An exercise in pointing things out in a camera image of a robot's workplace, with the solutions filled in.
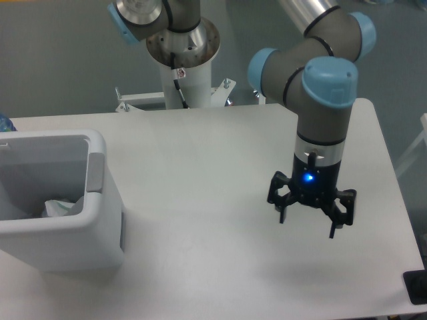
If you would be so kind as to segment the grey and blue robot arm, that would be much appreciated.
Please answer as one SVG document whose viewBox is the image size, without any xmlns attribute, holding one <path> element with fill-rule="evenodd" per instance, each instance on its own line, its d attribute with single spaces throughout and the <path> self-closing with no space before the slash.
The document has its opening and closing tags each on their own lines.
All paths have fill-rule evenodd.
<svg viewBox="0 0 427 320">
<path fill-rule="evenodd" d="M 321 209 L 332 229 L 351 225 L 356 192 L 336 187 L 352 106 L 357 97 L 357 60 L 376 43 L 376 30 L 362 13 L 346 13 L 335 1 L 283 1 L 304 40 L 293 49 L 259 50 L 248 82 L 298 117 L 292 175 L 272 177 L 268 203 L 282 215 L 294 203 Z M 199 1 L 113 1 L 107 8 L 127 43 L 145 41 L 165 71 L 169 109 L 211 106 L 211 79 L 194 71 L 219 49 L 214 25 Z"/>
</svg>

